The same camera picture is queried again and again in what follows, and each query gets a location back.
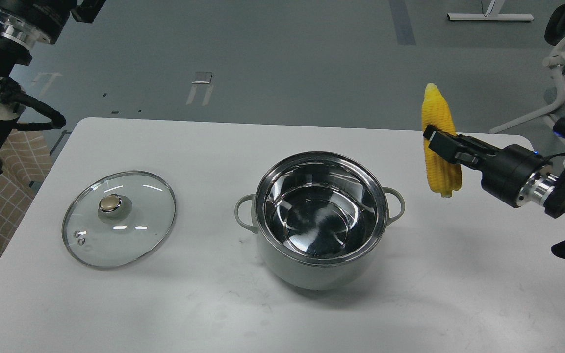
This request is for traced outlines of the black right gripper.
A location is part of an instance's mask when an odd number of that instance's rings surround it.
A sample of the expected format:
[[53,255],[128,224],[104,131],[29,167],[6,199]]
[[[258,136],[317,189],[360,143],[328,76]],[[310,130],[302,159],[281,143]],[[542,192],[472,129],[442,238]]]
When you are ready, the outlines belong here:
[[459,138],[434,125],[427,125],[423,137],[428,149],[450,164],[462,164],[461,154],[468,148],[464,165],[481,172],[483,190],[507,205],[518,208],[529,201],[530,181],[552,172],[552,164],[540,154],[512,144],[502,149],[477,138]]

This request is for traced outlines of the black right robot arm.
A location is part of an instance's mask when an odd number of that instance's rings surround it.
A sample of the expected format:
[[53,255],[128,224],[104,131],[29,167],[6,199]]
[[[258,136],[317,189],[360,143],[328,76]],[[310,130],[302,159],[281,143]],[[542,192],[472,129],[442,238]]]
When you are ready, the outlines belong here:
[[[553,132],[565,139],[565,118],[554,123]],[[543,157],[520,145],[498,148],[462,134],[453,135],[430,125],[423,132],[431,154],[451,166],[464,165],[482,174],[482,189],[518,208],[528,202],[543,206],[552,218],[565,214],[565,167],[552,174],[551,157]],[[565,259],[565,240],[554,244],[552,254]]]

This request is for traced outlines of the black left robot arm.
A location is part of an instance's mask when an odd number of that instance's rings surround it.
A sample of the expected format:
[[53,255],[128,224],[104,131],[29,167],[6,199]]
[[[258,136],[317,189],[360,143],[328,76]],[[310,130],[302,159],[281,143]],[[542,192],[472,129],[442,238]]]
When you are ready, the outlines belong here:
[[0,0],[0,149],[14,130],[65,126],[58,110],[27,94],[10,73],[16,65],[31,63],[30,51],[36,43],[56,43],[70,17],[92,23],[103,5],[103,0]]

